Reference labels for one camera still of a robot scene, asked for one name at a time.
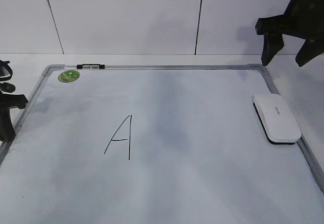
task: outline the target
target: whiteboard surface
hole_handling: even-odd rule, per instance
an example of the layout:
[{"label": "whiteboard surface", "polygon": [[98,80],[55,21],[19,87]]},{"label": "whiteboard surface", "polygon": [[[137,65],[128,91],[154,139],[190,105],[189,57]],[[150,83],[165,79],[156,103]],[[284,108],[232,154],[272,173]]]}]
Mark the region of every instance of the whiteboard surface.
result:
[{"label": "whiteboard surface", "polygon": [[[258,72],[79,71],[53,72],[0,167],[6,223],[323,222],[298,146],[265,138]],[[104,154],[128,115],[130,161],[128,141]]]}]

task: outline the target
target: black marker writing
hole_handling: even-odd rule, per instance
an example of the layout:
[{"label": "black marker writing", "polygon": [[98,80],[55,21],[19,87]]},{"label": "black marker writing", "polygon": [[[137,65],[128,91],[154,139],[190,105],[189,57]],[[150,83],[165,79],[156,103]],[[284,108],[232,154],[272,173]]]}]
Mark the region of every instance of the black marker writing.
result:
[{"label": "black marker writing", "polygon": [[[132,115],[128,115],[128,116],[124,119],[124,121],[121,123],[121,125],[117,128],[117,130],[116,130],[115,133],[113,134],[112,138],[110,139],[110,141],[109,141],[109,143],[108,143],[108,145],[107,145],[107,147],[106,147],[106,150],[105,150],[104,154],[106,154],[106,152],[107,152],[107,150],[108,150],[108,147],[109,147],[109,145],[110,145],[110,143],[111,143],[112,141],[125,141],[125,140],[128,140],[128,141],[129,141],[129,147],[128,147],[128,160],[131,159],[131,129],[132,129],[132,117],[133,117]],[[122,125],[124,124],[124,122],[125,122],[128,118],[130,118],[129,138],[128,138],[128,139],[114,139],[114,137],[115,137],[115,135],[117,134],[118,130],[122,127]]]}]

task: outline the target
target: white eraser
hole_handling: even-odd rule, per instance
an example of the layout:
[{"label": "white eraser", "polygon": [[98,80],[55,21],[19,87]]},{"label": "white eraser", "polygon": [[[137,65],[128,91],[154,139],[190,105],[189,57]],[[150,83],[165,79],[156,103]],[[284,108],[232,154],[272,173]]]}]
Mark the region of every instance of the white eraser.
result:
[{"label": "white eraser", "polygon": [[302,133],[285,100],[277,94],[257,94],[253,103],[267,134],[274,144],[293,144]]}]

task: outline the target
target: green magnet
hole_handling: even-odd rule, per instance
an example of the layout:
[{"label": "green magnet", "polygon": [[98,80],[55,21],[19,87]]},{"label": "green magnet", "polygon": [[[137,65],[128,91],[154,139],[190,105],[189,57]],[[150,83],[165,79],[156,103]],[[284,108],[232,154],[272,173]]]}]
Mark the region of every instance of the green magnet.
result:
[{"label": "green magnet", "polygon": [[68,70],[60,73],[58,79],[63,83],[70,83],[79,79],[80,73],[76,70]]}]

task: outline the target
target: aluminum whiteboard frame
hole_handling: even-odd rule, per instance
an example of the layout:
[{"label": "aluminum whiteboard frame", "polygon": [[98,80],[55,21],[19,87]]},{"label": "aluminum whiteboard frame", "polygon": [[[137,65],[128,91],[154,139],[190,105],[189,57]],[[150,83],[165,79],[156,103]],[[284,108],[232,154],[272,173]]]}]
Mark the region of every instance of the aluminum whiteboard frame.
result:
[{"label": "aluminum whiteboard frame", "polygon": [[[18,133],[20,128],[22,127],[22,124],[26,120],[27,116],[29,115],[34,103],[36,102],[39,94],[43,90],[49,76],[52,74],[55,70],[63,70],[63,69],[76,69],[76,65],[74,66],[65,66],[64,64],[53,64],[49,65],[45,68],[45,70],[42,73],[42,76],[35,86],[30,100],[25,108],[25,110],[20,114],[18,120],[15,122],[15,131]],[[272,77],[267,70],[266,67],[260,65],[260,64],[247,64],[247,65],[165,65],[165,66],[158,66],[158,65],[151,65],[151,66],[107,66],[105,67],[105,70],[256,70],[258,71],[265,83],[267,84],[267,87],[269,91],[273,94],[279,94],[279,91],[277,90],[277,87],[275,86]],[[0,146],[0,167],[5,159],[10,146],[12,145],[13,141],[6,142],[4,141]],[[324,193],[324,172],[318,163],[315,155],[313,154],[311,148],[309,147],[304,135],[300,138],[300,140],[297,141],[297,144],[299,148],[301,149],[311,172],[313,173],[316,182],[321,189],[321,191]]]}]

